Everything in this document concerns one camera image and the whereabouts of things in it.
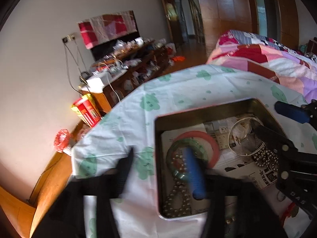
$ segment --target wooden door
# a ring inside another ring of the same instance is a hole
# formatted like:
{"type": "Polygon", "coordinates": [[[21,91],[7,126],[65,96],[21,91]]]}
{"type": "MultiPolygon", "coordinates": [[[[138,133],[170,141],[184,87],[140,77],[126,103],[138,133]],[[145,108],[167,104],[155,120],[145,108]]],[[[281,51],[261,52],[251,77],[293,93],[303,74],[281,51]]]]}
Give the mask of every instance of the wooden door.
{"type": "Polygon", "coordinates": [[[180,19],[177,15],[175,0],[162,0],[171,40],[176,46],[183,43],[180,19]]]}

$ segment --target white cable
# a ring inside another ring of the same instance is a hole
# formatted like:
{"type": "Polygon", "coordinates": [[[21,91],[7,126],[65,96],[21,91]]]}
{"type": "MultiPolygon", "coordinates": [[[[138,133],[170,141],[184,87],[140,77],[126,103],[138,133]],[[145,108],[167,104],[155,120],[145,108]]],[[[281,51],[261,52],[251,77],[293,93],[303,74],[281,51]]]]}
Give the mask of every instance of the white cable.
{"type": "MultiPolygon", "coordinates": [[[[113,88],[113,87],[111,86],[111,84],[110,84],[108,74],[106,74],[106,75],[107,75],[107,80],[108,80],[108,83],[109,83],[109,85],[110,85],[110,88],[113,90],[113,92],[115,92],[114,88],[113,88]]],[[[120,103],[120,102],[121,102],[121,100],[120,100],[120,98],[119,98],[119,96],[118,96],[117,92],[115,92],[115,94],[117,95],[117,97],[118,97],[118,99],[119,99],[119,103],[120,103]]]]}

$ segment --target bed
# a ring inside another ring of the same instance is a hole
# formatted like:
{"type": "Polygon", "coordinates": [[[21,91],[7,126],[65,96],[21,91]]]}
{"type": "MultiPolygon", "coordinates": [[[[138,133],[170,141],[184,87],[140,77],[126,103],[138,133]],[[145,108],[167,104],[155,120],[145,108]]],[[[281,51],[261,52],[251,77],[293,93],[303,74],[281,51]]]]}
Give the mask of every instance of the bed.
{"type": "MultiPolygon", "coordinates": [[[[317,65],[259,35],[228,31],[205,65],[181,70],[151,80],[117,104],[72,150],[73,174],[87,178],[102,174],[135,147],[134,164],[121,199],[112,209],[121,237],[199,237],[205,215],[166,221],[157,214],[154,120],[157,116],[196,107],[258,98],[302,152],[317,153],[317,133],[309,125],[296,123],[274,111],[276,101],[306,104],[317,97],[317,65]]],[[[279,215],[290,200],[276,201],[274,186],[265,196],[279,215]]],[[[85,197],[87,237],[95,237],[93,196],[85,197]]],[[[285,222],[290,238],[300,237],[309,224],[307,215],[285,222]]]]}

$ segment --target wooden floor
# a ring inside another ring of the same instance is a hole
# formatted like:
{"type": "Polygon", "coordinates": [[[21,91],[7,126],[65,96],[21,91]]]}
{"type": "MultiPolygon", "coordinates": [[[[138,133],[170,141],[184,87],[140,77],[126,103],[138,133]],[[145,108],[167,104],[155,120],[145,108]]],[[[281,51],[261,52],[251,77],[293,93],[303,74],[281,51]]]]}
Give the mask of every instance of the wooden floor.
{"type": "MultiPolygon", "coordinates": [[[[204,44],[199,44],[194,39],[191,39],[189,43],[181,45],[177,49],[176,55],[185,56],[186,60],[176,62],[174,66],[167,68],[163,74],[201,65],[207,61],[204,44]]],[[[64,189],[71,172],[72,166],[70,157],[63,154],[61,159],[58,160],[58,163],[50,169],[50,174],[45,179],[45,183],[34,201],[34,205],[37,209],[32,222],[31,235],[52,203],[64,189]]]]}

